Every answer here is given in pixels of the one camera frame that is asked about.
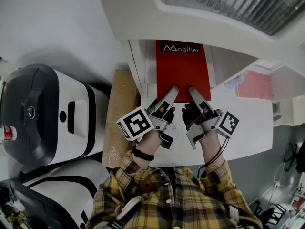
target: red folder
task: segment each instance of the red folder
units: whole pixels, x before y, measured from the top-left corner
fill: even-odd
[[[192,101],[188,92],[191,86],[206,100],[211,100],[209,74],[202,44],[157,40],[156,59],[158,101],[173,85],[179,87],[176,103]]]

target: bottle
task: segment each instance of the bottle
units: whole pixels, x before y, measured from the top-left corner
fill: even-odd
[[[0,140],[14,141],[16,140],[16,138],[17,138],[17,131],[15,127],[0,125]]]

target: white desk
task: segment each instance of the white desk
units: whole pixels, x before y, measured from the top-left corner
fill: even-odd
[[[147,108],[157,96],[157,87],[148,86],[148,98],[143,98],[141,105]],[[239,118],[238,126],[233,137],[224,151],[226,160],[242,158],[257,154],[272,148],[273,114],[272,103],[267,100],[256,100],[236,97],[235,92],[226,90],[223,84],[211,90],[209,104],[213,109],[228,110]],[[193,150],[182,120],[183,103],[175,103],[176,107],[173,124],[179,135],[172,150],[160,147],[155,154],[151,166],[191,166],[204,164],[200,144]],[[220,143],[224,138],[219,136]]]

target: yellow plaid shirt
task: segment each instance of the yellow plaid shirt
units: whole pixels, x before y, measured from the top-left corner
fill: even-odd
[[[185,167],[175,167],[174,173],[175,192],[160,168],[142,170],[127,152],[122,166],[112,171],[95,194],[87,228],[113,220],[115,209],[122,209],[135,196],[141,197],[140,208],[124,228],[263,228],[235,189],[227,162],[201,179]],[[230,206],[238,210],[238,222],[230,218]]]

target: glass panel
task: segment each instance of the glass panel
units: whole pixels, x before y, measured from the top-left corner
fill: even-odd
[[[201,9],[241,21],[275,35],[305,9],[305,0],[161,0],[163,3]]]

